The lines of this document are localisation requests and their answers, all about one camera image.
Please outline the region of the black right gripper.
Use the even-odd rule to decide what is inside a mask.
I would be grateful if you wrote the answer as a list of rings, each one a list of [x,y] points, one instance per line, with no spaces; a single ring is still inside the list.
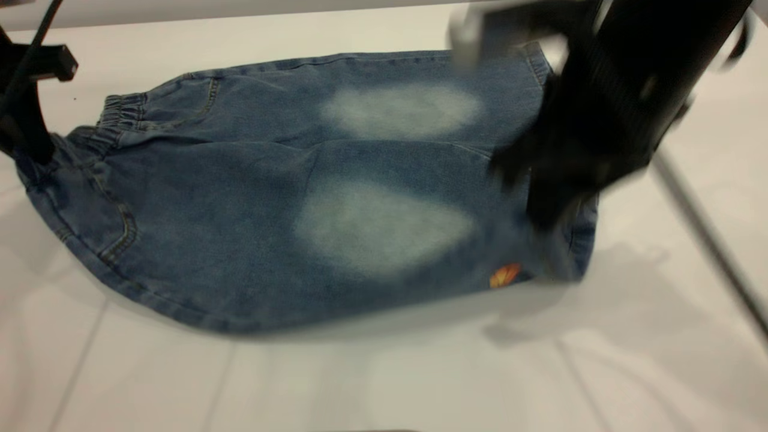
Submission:
[[[645,169],[664,135],[688,111],[683,71],[568,66],[540,77],[541,108],[527,135],[494,150],[489,175],[527,192],[527,220],[550,232],[582,205]]]

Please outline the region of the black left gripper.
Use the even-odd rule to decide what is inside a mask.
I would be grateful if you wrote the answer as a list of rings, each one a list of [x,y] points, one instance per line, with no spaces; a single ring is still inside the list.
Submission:
[[[49,164],[55,146],[42,116],[38,83],[46,80],[69,82],[79,63],[68,46],[39,46],[11,41],[1,30],[2,102],[17,101],[17,121],[1,118],[1,151],[11,158],[19,147],[38,164]]]

